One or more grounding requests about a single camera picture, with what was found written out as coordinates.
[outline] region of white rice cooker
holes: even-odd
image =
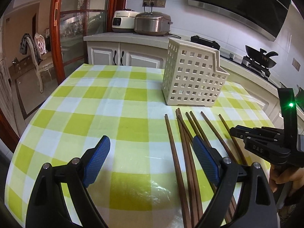
[[[115,11],[112,30],[114,32],[133,32],[135,25],[135,16],[139,12],[131,11],[129,9]]]

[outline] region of storage basket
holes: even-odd
[[[167,105],[211,107],[228,76],[220,67],[218,50],[169,39],[162,86]]]

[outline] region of hand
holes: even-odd
[[[290,167],[280,174],[271,165],[269,173],[269,186],[273,192],[278,189],[278,184],[287,183],[292,181],[292,187],[288,196],[292,196],[298,189],[304,186],[304,168]]]

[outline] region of table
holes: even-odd
[[[186,185],[185,165],[176,107],[165,104],[162,79],[161,69],[84,64],[52,93],[22,135],[7,176],[5,204],[22,226],[41,166],[45,162],[62,165],[81,157],[107,135],[111,149],[88,192],[108,226],[182,227],[165,114],[171,122]],[[226,152],[200,111],[208,116],[236,158],[238,155],[218,114],[229,126],[272,126],[250,95],[239,84],[229,81],[214,107],[180,109],[183,114],[194,112],[212,146],[222,156]],[[244,154],[249,164],[259,161],[264,171],[269,172],[268,163],[248,151],[244,150]],[[205,210],[213,192],[194,158]],[[66,185],[63,192],[72,220],[79,224]],[[236,200],[239,192],[238,185],[234,192]]]

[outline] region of blue textured pad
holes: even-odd
[[[207,179],[217,186],[220,182],[218,166],[206,146],[197,136],[193,138],[193,150]]]
[[[90,162],[85,167],[83,185],[88,187],[90,184],[94,183],[97,175],[110,151],[110,139],[105,136],[103,140],[99,142],[99,146],[94,152]]]

